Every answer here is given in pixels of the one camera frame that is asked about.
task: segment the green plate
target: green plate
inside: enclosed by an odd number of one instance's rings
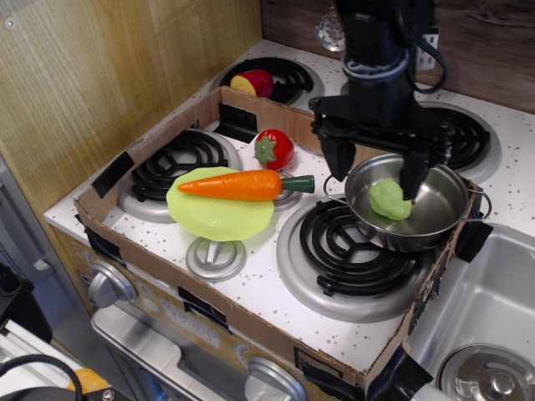
[[[215,199],[178,190],[185,182],[233,172],[228,167],[206,167],[178,177],[166,196],[171,217],[191,234],[211,241],[241,241],[262,231],[273,216],[272,200]]]

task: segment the cardboard box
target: cardboard box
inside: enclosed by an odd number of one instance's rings
[[[252,339],[259,347],[266,350],[276,350],[278,358],[282,358],[290,365],[298,368],[308,358],[307,362],[314,367],[324,371],[332,370],[349,386],[355,386],[362,390],[362,393],[367,393],[374,380],[384,371],[385,366],[393,355],[405,346],[405,340],[410,336],[410,332],[423,311],[428,297],[433,293],[437,293],[438,282],[453,256],[457,237],[461,232],[463,223],[459,224],[452,232],[451,239],[437,258],[424,285],[416,294],[397,330],[373,365],[366,372],[355,371],[336,360],[336,358],[317,352],[296,338],[290,337],[256,314],[232,302],[209,284],[192,276],[186,269],[180,269],[174,264],[150,253],[143,246],[134,243],[102,223],[110,209],[117,204],[117,184],[119,180],[159,148],[167,144],[182,130],[191,127],[197,122],[200,128],[204,128],[218,119],[220,104],[230,104],[255,114],[258,131],[267,128],[280,129],[283,132],[291,133],[293,139],[302,146],[318,154],[321,153],[319,141],[315,135],[311,135],[311,123],[313,121],[311,114],[281,104],[275,104],[266,99],[248,96],[229,88],[219,88],[191,106],[183,114],[169,116],[114,160],[95,181],[93,186],[75,201],[80,220],[99,239],[116,246],[120,250],[122,262],[136,266],[147,275],[166,283],[171,288],[180,287],[186,289],[189,293],[199,297],[210,307],[222,313],[230,332],[236,330],[245,338]],[[359,147],[359,159],[356,163],[378,153],[380,152],[376,150]],[[299,353],[296,350],[302,351],[301,356],[298,355]]]

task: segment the wooden wall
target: wooden wall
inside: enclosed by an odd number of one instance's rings
[[[323,49],[314,25],[330,0],[261,0],[265,39],[340,59]],[[450,70],[446,89],[535,113],[535,2],[439,0],[439,50]],[[422,73],[432,84],[440,68]]]
[[[2,0],[0,151],[46,211],[261,38],[251,0]]]

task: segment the orange carrot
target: orange carrot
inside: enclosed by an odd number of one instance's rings
[[[281,179],[275,170],[238,171],[186,182],[178,185],[178,190],[209,198],[271,201],[277,198],[282,190],[314,192],[314,178],[306,175]]]

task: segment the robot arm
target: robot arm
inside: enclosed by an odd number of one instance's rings
[[[400,184],[414,199],[427,172],[450,157],[453,127],[414,98],[415,56],[435,24],[435,0],[335,1],[344,25],[349,93],[310,100],[313,132],[337,180],[354,163],[354,144],[404,156]]]

